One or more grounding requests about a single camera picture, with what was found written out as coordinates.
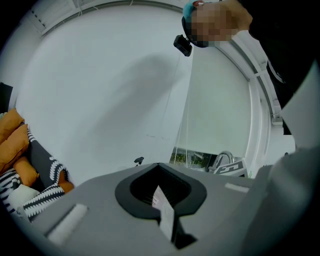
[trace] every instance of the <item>ceiling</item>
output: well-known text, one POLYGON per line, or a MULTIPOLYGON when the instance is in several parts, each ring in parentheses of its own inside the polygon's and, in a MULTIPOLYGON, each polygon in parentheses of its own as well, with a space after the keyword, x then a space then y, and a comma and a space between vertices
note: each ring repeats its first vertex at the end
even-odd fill
MULTIPOLYGON (((27 12, 26 16, 36 29, 45 36, 52 29, 63 25, 63 23, 70 19, 110 5, 161 4, 162 6, 181 12, 188 1, 189 0, 39 0, 27 12)), ((270 112, 272 114, 279 113, 281 110, 280 105, 266 69, 268 58, 261 48, 259 41, 252 38, 247 31, 242 31, 232 38, 231 44, 235 46, 238 52, 245 55, 243 57, 249 62, 254 73, 253 75, 258 78, 261 84, 262 93, 268 101, 270 112)), ((236 59, 231 53, 228 58, 236 59)), ((244 73, 244 68, 242 68, 240 64, 235 64, 242 70, 242 73, 244 73)), ((273 115, 272 120, 273 122, 280 120, 280 124, 282 122, 279 114, 273 115)))

